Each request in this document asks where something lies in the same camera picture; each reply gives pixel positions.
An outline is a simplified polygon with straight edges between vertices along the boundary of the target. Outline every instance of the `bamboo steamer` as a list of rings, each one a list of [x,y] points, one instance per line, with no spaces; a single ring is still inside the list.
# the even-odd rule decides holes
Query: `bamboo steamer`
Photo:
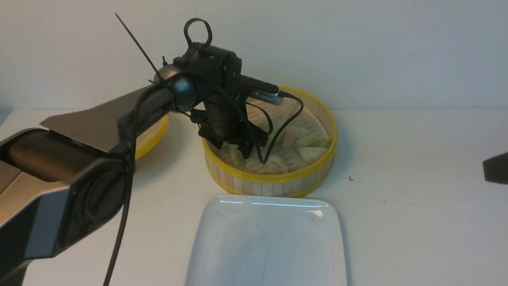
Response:
[[[321,128],[323,132],[322,135],[319,136],[328,136],[332,139],[332,143],[328,151],[313,164],[297,168],[299,166],[295,163],[296,165],[293,167],[295,170],[290,170],[289,173],[260,175],[250,173],[248,171],[238,170],[230,166],[226,161],[221,160],[216,155],[217,150],[213,146],[211,146],[206,140],[203,140],[203,148],[205,150],[205,160],[208,166],[208,171],[214,181],[228,193],[304,197],[317,189],[328,177],[328,174],[333,166],[338,138],[338,129],[335,118],[330,110],[320,100],[312,95],[293,88],[284,87],[282,89],[295,95],[303,101],[304,110],[302,115],[306,113],[308,118],[312,118],[311,121],[313,121],[314,124],[313,133],[319,133],[319,129]],[[288,110],[287,106],[272,106],[272,109],[273,108],[278,108],[278,110],[275,110],[275,113]],[[268,114],[270,114],[270,117],[272,117],[274,111],[268,109],[266,110]],[[262,118],[262,113],[256,114],[256,112],[261,113],[255,108],[248,109],[249,120],[255,124],[255,119]],[[294,126],[302,124],[297,122],[302,115],[298,116],[294,120]]]

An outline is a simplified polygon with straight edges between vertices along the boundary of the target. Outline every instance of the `white table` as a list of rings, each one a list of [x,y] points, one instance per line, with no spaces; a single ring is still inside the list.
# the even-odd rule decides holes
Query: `white table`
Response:
[[[15,110],[0,138],[65,110]],[[341,220],[349,285],[506,285],[508,186],[482,161],[508,151],[508,110],[335,110],[339,152],[308,197]],[[183,285],[210,178],[197,126],[171,116],[138,163],[112,285]],[[102,285],[119,215],[58,257],[33,262],[25,286]]]

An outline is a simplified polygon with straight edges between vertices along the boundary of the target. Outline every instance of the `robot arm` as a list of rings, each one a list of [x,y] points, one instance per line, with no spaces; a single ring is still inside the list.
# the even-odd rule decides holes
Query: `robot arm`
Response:
[[[91,234],[121,209],[128,185],[132,125],[143,133],[167,113],[190,111],[199,135],[216,147],[236,144],[245,157],[268,133],[246,118],[254,97],[280,104],[275,85],[241,75],[232,51],[194,43],[165,61],[151,85],[94,108],[53,116],[0,142],[0,286],[21,285],[28,264],[51,258]],[[148,97],[133,122],[136,102]],[[194,107],[203,102],[205,110]]]

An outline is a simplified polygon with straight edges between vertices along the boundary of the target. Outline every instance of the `white wall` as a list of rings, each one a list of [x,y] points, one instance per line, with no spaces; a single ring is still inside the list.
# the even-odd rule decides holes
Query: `white wall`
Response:
[[[2,0],[0,104],[84,108],[145,85],[114,12],[159,66],[198,15],[244,74],[333,108],[508,107],[506,0]]]

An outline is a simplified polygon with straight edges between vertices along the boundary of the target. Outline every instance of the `white plate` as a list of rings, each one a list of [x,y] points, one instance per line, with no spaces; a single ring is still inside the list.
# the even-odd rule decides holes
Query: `white plate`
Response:
[[[311,199],[226,195],[206,206],[186,286],[346,286],[339,219]]]

